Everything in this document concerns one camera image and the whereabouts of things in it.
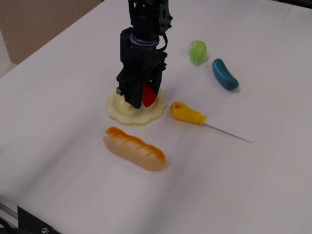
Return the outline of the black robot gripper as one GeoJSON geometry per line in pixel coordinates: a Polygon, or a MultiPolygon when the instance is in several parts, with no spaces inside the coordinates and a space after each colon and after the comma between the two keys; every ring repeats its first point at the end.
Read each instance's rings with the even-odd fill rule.
{"type": "Polygon", "coordinates": [[[117,76],[117,93],[124,95],[127,103],[139,109],[143,88],[141,83],[147,83],[158,95],[168,54],[164,51],[165,47],[157,49],[156,45],[140,45],[132,39],[133,27],[121,32],[120,60],[123,69],[117,76]]]}

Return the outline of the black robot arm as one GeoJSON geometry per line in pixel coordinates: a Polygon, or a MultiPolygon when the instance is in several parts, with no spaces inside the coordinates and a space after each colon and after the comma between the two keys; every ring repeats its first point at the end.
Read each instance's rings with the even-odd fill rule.
{"type": "Polygon", "coordinates": [[[154,103],[166,69],[166,47],[157,48],[173,17],[167,0],[130,0],[131,27],[120,34],[120,60],[123,69],[117,76],[117,93],[134,108],[154,103]]]}

